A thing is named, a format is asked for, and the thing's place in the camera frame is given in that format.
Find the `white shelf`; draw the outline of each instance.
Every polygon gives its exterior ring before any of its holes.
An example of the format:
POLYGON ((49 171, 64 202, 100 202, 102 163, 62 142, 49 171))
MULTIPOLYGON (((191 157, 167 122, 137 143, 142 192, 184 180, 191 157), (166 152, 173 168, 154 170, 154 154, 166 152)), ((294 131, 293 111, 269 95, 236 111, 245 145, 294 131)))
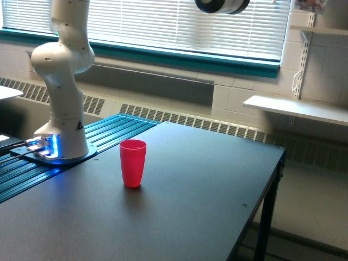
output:
POLYGON ((288 98, 254 95, 243 106, 348 126, 348 110, 332 105, 288 98))
POLYGON ((16 96, 21 96, 21 95, 23 95, 21 91, 18 91, 12 88, 7 88, 5 86, 0 85, 0 100, 12 98, 16 96))
POLYGON ((331 34, 331 35, 346 35, 346 36, 348 36, 348 30, 342 30, 342 29, 306 27, 306 26, 290 26, 290 29, 301 30, 304 32, 318 33, 318 34, 331 34))

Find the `black metal frame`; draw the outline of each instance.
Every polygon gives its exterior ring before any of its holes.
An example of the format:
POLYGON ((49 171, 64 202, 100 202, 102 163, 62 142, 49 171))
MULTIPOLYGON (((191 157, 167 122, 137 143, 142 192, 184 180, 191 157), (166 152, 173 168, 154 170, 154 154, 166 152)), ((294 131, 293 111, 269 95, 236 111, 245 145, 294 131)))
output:
POLYGON ((265 195, 261 213, 261 221, 259 226, 256 250, 254 254, 254 261, 265 260, 267 242, 273 217, 273 210, 276 203, 278 184, 282 177, 283 168, 284 160, 282 159, 277 166, 276 177, 273 179, 272 184, 269 190, 267 191, 267 194, 265 195))

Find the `window blinds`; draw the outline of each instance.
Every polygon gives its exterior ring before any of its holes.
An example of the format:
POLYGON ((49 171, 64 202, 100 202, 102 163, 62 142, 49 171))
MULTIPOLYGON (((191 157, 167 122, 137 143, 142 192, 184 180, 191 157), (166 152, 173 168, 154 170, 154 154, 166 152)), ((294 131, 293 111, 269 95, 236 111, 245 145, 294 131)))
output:
MULTIPOLYGON (((239 15, 205 14, 194 0, 90 0, 89 38, 280 60, 290 0, 250 0, 239 15)), ((55 33, 51 0, 2 0, 3 26, 55 33)))

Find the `teal window frame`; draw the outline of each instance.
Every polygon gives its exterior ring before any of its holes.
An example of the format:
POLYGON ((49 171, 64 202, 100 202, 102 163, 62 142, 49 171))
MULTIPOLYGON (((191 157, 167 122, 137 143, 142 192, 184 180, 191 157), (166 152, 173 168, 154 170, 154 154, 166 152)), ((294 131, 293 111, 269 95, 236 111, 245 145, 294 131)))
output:
MULTIPOLYGON (((47 33, 1 28, 0 41, 42 45, 46 42, 58 41, 58 36, 47 33)), ((280 62, 278 61, 192 53, 95 39, 90 39, 90 45, 97 56, 212 74, 233 73, 277 78, 280 68, 280 62)))

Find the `red plastic cup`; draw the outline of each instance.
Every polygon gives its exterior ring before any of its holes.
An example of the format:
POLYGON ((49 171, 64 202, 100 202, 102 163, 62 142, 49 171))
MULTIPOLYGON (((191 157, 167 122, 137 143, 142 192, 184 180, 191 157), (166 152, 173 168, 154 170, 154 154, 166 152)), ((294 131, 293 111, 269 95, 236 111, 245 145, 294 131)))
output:
POLYGON ((145 154, 146 143, 141 140, 124 140, 120 143, 122 178, 126 187, 140 186, 145 154))

